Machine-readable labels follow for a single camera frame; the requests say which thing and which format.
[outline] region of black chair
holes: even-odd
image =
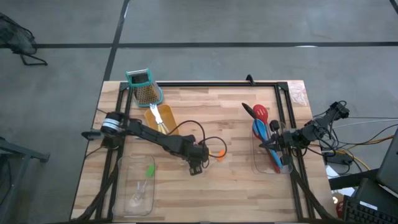
[[[35,37],[30,30],[21,27],[12,19],[0,13],[0,47],[9,48],[21,57],[24,65],[48,65],[43,59],[33,56],[37,52]],[[41,62],[27,63],[24,56]]]

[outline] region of keyboard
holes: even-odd
[[[344,196],[343,219],[358,223],[398,224],[398,217],[377,211],[377,207],[347,195]]]

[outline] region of green object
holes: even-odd
[[[147,172],[145,173],[145,175],[147,177],[152,177],[155,173],[155,165],[150,165],[147,169]]]

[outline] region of concrete floor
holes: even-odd
[[[0,11],[40,44],[112,43],[123,1],[4,0]],[[129,3],[120,42],[385,42],[398,41],[397,22],[388,0],[138,0]],[[110,51],[39,49],[49,65],[26,67],[0,49],[0,136],[51,153],[47,164],[31,163],[13,223],[69,219],[87,144],[80,133],[92,124]],[[242,80],[250,73],[304,80],[314,114],[346,100],[352,116],[397,116],[397,58],[398,47],[118,49],[110,80],[146,67],[157,80]],[[392,123],[336,132],[341,141],[365,141]],[[388,145],[353,153],[377,168]]]

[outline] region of wooden table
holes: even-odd
[[[312,118],[303,81],[288,81],[294,116],[298,127]],[[114,218],[114,222],[288,222],[296,221],[289,175],[258,174],[252,171],[252,118],[241,103],[262,104],[269,112],[269,121],[279,120],[275,91],[268,87],[163,87],[164,101],[172,107],[178,123],[188,119],[200,122],[206,136],[219,136],[228,144],[222,162],[214,162],[204,174],[191,176],[188,164],[171,156],[160,146],[127,137],[124,156],[151,155],[156,162],[155,201],[150,215],[140,218]],[[114,111],[119,82],[105,82],[98,108]],[[132,104],[130,117],[142,119],[147,108]],[[284,102],[285,117],[287,108]],[[99,129],[105,114],[97,111],[93,128]],[[181,135],[202,138],[196,124],[187,123]],[[89,143],[87,153],[98,148],[101,140]],[[217,139],[206,142],[213,152],[224,146]],[[106,150],[92,154],[84,163],[73,207],[72,218],[78,217],[98,193]],[[308,152],[305,157],[310,188],[320,203],[335,215],[330,186],[322,157]],[[302,207],[304,196],[300,192]]]

